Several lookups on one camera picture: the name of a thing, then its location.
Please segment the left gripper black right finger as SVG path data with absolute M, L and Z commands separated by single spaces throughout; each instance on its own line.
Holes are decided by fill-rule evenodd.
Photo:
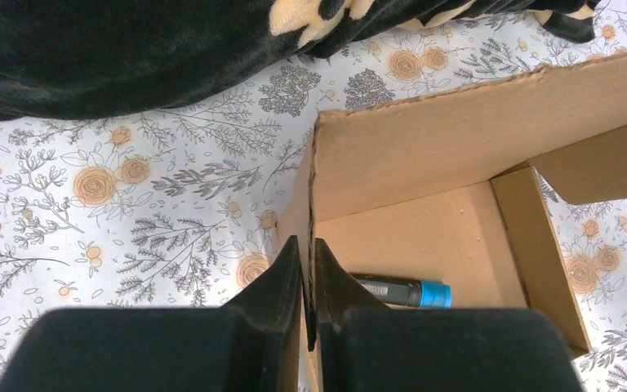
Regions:
M 578 391 L 559 330 L 525 309 L 396 310 L 313 257 L 318 381 L 324 391 Z

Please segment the black blue marker pen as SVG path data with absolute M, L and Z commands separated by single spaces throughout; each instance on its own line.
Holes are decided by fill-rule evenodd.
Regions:
M 352 276 L 376 299 L 385 304 L 426 309 L 451 307 L 451 288 L 444 283 L 369 274 Z

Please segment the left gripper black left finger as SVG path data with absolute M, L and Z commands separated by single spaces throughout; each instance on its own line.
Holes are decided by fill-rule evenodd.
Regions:
M 216 308 L 60 308 L 25 334 L 0 391 L 294 391 L 300 250 Z

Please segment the brown cardboard box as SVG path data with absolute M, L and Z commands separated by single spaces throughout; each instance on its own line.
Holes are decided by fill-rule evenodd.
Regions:
M 590 390 L 627 390 L 627 50 L 318 115 L 277 224 L 351 273 L 530 308 Z

